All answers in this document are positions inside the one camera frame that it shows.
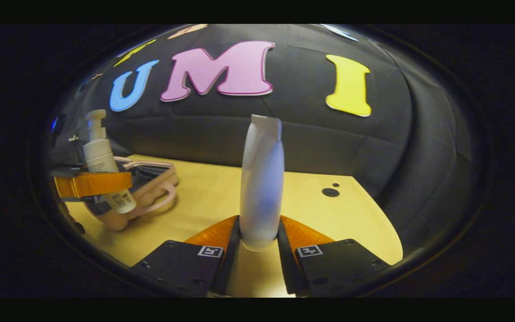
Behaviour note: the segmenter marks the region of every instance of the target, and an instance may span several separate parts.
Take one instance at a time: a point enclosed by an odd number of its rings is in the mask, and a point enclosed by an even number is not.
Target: pump bottle
[[[106,138],[106,129],[101,126],[101,119],[105,117],[106,110],[93,110],[84,116],[89,124],[89,142],[82,147],[84,161],[90,172],[117,173],[118,167],[114,161],[110,142]],[[136,201],[128,189],[103,196],[118,214],[126,214],[136,208]]]

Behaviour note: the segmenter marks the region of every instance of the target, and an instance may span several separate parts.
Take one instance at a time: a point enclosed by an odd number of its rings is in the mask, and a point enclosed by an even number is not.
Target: bottle label
[[[128,204],[132,204],[132,199],[129,196],[129,193],[126,191],[124,193],[117,193],[107,196],[106,199],[111,208],[123,208]]]
[[[92,173],[102,173],[106,171],[106,165],[104,162],[96,163],[94,165],[89,165],[89,171]]]

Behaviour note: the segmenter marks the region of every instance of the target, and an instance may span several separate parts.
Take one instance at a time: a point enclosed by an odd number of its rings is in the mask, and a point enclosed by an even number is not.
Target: white plastic bottle
[[[245,139],[241,172],[241,241],[264,251],[278,235],[285,160],[282,122],[252,115]]]
[[[89,123],[89,142],[82,147],[84,160],[90,172],[117,173],[118,167],[106,138],[106,129],[101,126],[101,119],[105,117],[106,110],[93,110],[84,116]],[[136,201],[128,189],[103,196],[118,214],[126,214],[136,208]]]

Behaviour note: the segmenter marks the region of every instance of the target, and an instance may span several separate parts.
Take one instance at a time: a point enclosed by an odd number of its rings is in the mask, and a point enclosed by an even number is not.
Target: orange plastic part
[[[222,220],[188,238],[184,242],[200,246],[222,247],[224,251],[227,251],[229,236],[232,234],[232,228],[233,224],[236,222],[236,218],[237,215]]]
[[[61,198],[110,194],[132,187],[131,173],[80,173],[74,178],[54,177]]]
[[[294,255],[296,263],[299,263],[295,255],[295,250],[299,247],[321,245],[323,243],[334,242],[331,238],[321,234],[317,230],[310,228],[296,220],[281,216],[283,226],[286,229],[287,239]]]

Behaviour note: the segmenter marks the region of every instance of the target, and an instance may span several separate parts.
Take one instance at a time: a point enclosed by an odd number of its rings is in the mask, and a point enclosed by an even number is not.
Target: bottle pump head
[[[101,126],[101,120],[106,118],[106,110],[92,110],[84,116],[89,123],[89,141],[106,139],[106,128]]]

